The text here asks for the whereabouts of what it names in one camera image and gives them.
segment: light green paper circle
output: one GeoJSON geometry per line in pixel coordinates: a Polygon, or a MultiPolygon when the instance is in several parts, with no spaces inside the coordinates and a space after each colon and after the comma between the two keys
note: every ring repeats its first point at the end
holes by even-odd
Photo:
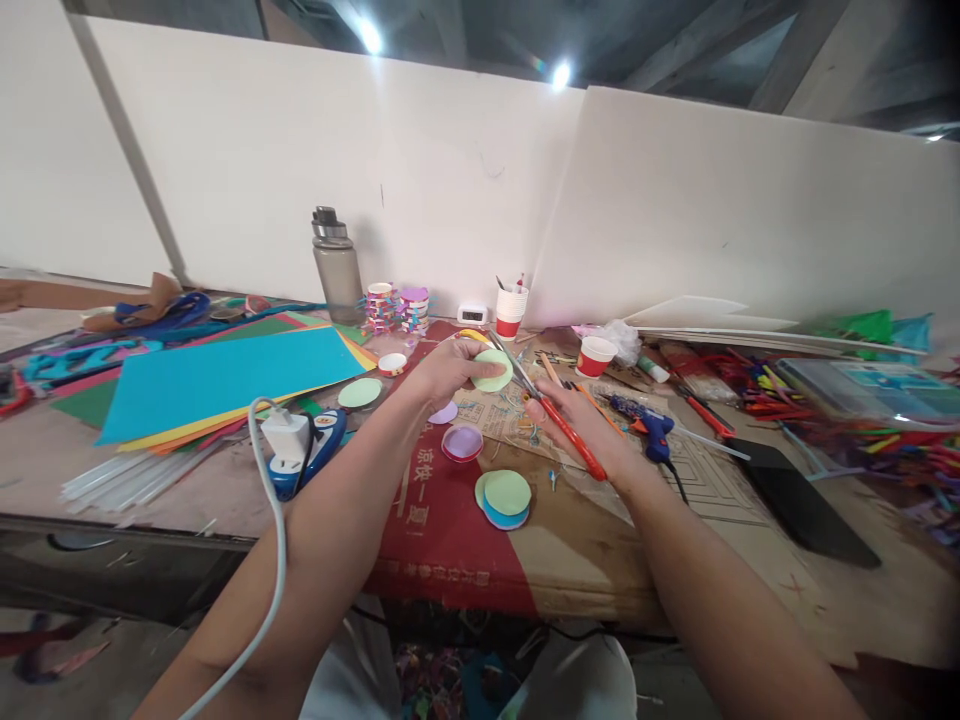
{"type": "Polygon", "coordinates": [[[530,484],[513,470],[484,473],[483,495],[490,507],[504,515],[519,515],[530,505],[530,484]]]}
{"type": "Polygon", "coordinates": [[[380,396],[383,383],[376,378],[361,378],[347,385],[337,396],[340,407],[363,407],[380,396]]]}
{"type": "Polygon", "coordinates": [[[480,392],[500,392],[513,380],[513,365],[502,350],[484,350],[474,360],[477,362],[497,362],[506,366],[503,375],[493,378],[470,378],[480,392]]]}
{"type": "Polygon", "coordinates": [[[473,486],[473,498],[477,501],[477,507],[481,510],[483,510],[483,488],[486,486],[487,478],[491,474],[492,473],[484,473],[477,478],[477,484],[473,486]]]}

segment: digital clock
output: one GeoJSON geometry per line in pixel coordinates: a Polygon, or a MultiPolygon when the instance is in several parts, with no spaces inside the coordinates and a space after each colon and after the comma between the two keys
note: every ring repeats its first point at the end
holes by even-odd
{"type": "Polygon", "coordinates": [[[485,325],[490,311],[484,305],[464,303],[457,308],[457,322],[464,325],[485,325]]]}

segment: person's arm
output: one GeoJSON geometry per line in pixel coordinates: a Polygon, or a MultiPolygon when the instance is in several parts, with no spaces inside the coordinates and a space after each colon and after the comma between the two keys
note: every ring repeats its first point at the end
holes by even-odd
{"type": "MultiPolygon", "coordinates": [[[[724,716],[865,717],[800,626],[750,567],[580,393],[539,381],[604,466],[630,511],[677,635],[724,716]]],[[[576,451],[540,404],[527,412],[576,451]]]]}
{"type": "MultiPolygon", "coordinates": [[[[373,569],[391,503],[426,419],[470,377],[486,346],[443,342],[288,506],[287,581],[279,612],[244,668],[201,717],[296,717],[340,621],[373,569]]],[[[176,718],[243,652],[266,615],[276,576],[271,528],[250,551],[134,718],[176,718]]]]}

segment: water bottle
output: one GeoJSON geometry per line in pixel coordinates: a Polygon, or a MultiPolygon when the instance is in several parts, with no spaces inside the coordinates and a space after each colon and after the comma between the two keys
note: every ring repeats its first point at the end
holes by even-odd
{"type": "Polygon", "coordinates": [[[353,241],[347,226],[337,220],[337,211],[320,205],[313,212],[313,257],[320,272],[320,285],[330,319],[341,325],[363,322],[363,286],[353,241]]]}

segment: blue paper circle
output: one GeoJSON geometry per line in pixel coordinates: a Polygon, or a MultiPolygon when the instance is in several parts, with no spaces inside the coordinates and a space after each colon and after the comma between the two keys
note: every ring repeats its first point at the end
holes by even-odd
{"type": "Polygon", "coordinates": [[[487,500],[487,496],[484,495],[483,512],[486,513],[487,520],[489,520],[494,527],[499,530],[509,531],[516,530],[527,521],[527,518],[530,517],[530,506],[527,505],[526,509],[519,515],[504,515],[502,512],[494,510],[487,500]]]}

